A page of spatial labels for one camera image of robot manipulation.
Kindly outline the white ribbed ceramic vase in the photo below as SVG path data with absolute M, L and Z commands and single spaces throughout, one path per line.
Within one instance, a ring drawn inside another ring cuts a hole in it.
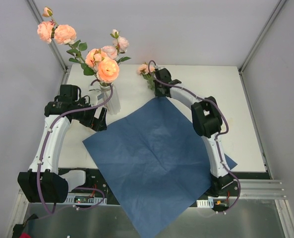
M 118 97 L 118 92 L 116 87 L 113 83 L 107 84 L 107 83 L 100 83 L 100 90 L 103 95 L 103 101 L 106 101 L 108 97 L 111 96 L 111 98 L 107 101 L 105 104 L 105 107 L 108 109 L 109 114 L 116 115 L 120 112 L 120 100 Z

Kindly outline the blue wrapping paper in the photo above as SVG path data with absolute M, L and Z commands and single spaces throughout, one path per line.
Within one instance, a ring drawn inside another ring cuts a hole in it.
M 110 186 L 165 178 L 186 185 L 210 177 L 204 141 L 166 98 L 150 100 L 83 144 Z M 119 204 L 139 235 L 153 238 L 194 202 L 134 197 Z

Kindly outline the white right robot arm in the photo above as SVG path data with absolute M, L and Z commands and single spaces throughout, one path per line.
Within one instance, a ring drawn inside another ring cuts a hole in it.
M 193 129 L 204 141 L 210 162 L 211 187 L 206 193 L 212 197 L 225 194 L 234 177 L 230 174 L 221 143 L 223 117 L 215 98 L 195 95 L 183 87 L 181 81 L 172 80 L 166 68 L 155 70 L 154 84 L 155 96 L 175 99 L 191 110 Z

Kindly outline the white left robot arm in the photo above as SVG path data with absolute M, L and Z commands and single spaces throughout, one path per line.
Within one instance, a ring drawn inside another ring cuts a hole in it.
M 73 120 L 95 132 L 107 129 L 103 107 L 95 117 L 96 107 L 88 95 L 82 96 L 76 85 L 61 85 L 59 94 L 45 106 L 45 124 L 39 148 L 28 171 L 20 172 L 17 181 L 31 203 L 63 203 L 74 189 L 89 192 L 93 181 L 84 170 L 59 175 L 59 156 L 64 137 Z

